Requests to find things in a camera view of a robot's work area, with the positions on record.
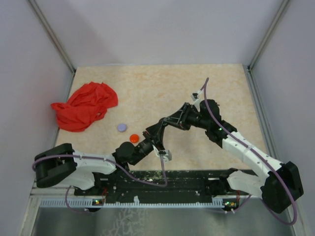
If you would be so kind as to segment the aluminium frame post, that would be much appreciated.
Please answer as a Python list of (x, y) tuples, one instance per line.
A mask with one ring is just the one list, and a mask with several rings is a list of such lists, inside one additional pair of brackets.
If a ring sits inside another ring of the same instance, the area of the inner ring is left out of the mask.
[(67, 52), (63, 48), (60, 40), (58, 39), (57, 35), (55, 34), (53, 28), (51, 27), (49, 21), (47, 20), (46, 16), (42, 12), (40, 6), (38, 5), (36, 0), (27, 0), (27, 3), (30, 5), (32, 11), (34, 12), (35, 16), (37, 17), (38, 21), (42, 25), (44, 31), (46, 32), (49, 40), (54, 45), (57, 53), (66, 64), (68, 69), (72, 74), (75, 74), (76, 68), (74, 67), (70, 57), (68, 56)]
[(277, 10), (273, 20), (271, 21), (270, 26), (268, 27), (261, 43), (259, 44), (259, 47), (257, 49), (257, 51), (255, 52), (253, 58), (251, 59), (250, 64), (248, 65), (247, 69), (249, 72), (252, 72), (254, 67), (256, 66), (258, 60), (260, 59), (260, 57), (262, 56), (264, 50), (266, 49), (266, 47), (269, 44), (269, 41), (271, 40), (273, 34), (275, 33), (278, 25), (280, 24), (282, 18), (284, 17), (284, 15), (286, 14), (290, 4), (291, 4), (291, 0), (283, 0), (281, 1), (281, 4), (279, 6), (279, 9)]

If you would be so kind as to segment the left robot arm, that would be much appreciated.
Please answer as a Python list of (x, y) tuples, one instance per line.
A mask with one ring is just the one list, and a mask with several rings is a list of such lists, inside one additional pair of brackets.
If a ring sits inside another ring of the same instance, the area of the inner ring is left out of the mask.
[(166, 126), (165, 120), (161, 119), (144, 131), (145, 139), (138, 145), (124, 142), (114, 153), (108, 155), (76, 151), (70, 143), (43, 152), (35, 157), (32, 164), (37, 187), (71, 185), (97, 195), (102, 191), (102, 182), (95, 178), (97, 173), (110, 175), (119, 169), (129, 176), (129, 166), (138, 164), (151, 152), (155, 153), (163, 166), (172, 159), (171, 152), (163, 146)]

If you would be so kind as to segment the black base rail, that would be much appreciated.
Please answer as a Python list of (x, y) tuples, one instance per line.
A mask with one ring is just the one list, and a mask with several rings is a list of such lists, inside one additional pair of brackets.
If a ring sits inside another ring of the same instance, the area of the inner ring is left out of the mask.
[(96, 184), (88, 190), (76, 188), (75, 196), (103, 196), (107, 203), (142, 204), (211, 203), (213, 197), (246, 195), (228, 190), (220, 180), (222, 170), (132, 171), (136, 179), (119, 170), (110, 175), (96, 174)]

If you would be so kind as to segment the right aluminium frame post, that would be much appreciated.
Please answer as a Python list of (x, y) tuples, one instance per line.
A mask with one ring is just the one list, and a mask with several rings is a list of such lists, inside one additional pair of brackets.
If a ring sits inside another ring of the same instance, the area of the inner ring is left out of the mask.
[(252, 72), (254, 67), (256, 66), (258, 60), (260, 59), (260, 57), (262, 56), (264, 50), (266, 49), (266, 47), (269, 44), (269, 41), (271, 40), (273, 34), (275, 33), (278, 25), (280, 24), (282, 18), (284, 17), (284, 15), (286, 14), (290, 4), (291, 4), (291, 0), (283, 0), (281, 1), (281, 4), (279, 6), (279, 9), (277, 10), (273, 20), (271, 21), (270, 26), (268, 27), (261, 43), (259, 44), (259, 47), (257, 49), (257, 51), (255, 52), (253, 58), (251, 59), (250, 64), (248, 65), (247, 69), (249, 72)]

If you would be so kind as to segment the orange earbud charging case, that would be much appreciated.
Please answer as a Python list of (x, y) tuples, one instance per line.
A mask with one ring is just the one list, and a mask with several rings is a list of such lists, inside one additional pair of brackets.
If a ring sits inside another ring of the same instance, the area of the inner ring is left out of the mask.
[(139, 136), (137, 134), (132, 134), (129, 137), (130, 142), (132, 143), (138, 143), (139, 142)]

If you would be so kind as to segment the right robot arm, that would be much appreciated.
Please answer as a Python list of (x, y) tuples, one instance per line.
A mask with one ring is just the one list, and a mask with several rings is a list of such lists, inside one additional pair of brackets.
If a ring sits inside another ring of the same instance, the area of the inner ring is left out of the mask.
[(259, 197), (275, 213), (282, 213), (304, 194), (298, 167), (291, 161), (283, 163), (262, 152), (246, 140), (238, 130), (223, 120), (215, 100), (203, 100), (200, 108), (185, 103), (174, 114), (162, 118), (165, 125), (189, 130), (194, 126), (205, 130), (210, 141), (234, 154), (254, 175), (230, 169), (223, 175), (220, 190), (232, 194), (240, 190)]

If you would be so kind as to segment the left aluminium frame post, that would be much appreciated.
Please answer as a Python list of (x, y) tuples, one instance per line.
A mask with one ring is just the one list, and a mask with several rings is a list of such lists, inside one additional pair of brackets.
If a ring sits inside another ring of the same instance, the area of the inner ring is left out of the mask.
[(40, 6), (38, 5), (36, 0), (27, 0), (27, 3), (30, 5), (32, 11), (34, 12), (35, 16), (37, 17), (38, 21), (42, 25), (44, 31), (46, 32), (49, 40), (54, 45), (57, 53), (66, 64), (68, 69), (72, 74), (75, 74), (76, 68), (74, 67), (70, 57), (68, 56), (67, 52), (63, 48), (60, 40), (58, 39), (57, 35), (55, 34), (53, 28), (51, 27), (49, 21), (47, 20), (46, 16), (42, 12)]

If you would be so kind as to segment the red cloth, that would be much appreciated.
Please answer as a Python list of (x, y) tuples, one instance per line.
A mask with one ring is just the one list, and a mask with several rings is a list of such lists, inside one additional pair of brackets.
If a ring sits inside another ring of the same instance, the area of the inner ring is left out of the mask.
[(105, 83), (90, 82), (76, 90), (67, 102), (52, 103), (51, 108), (56, 112), (59, 129), (82, 132), (117, 105), (118, 96), (112, 88)]

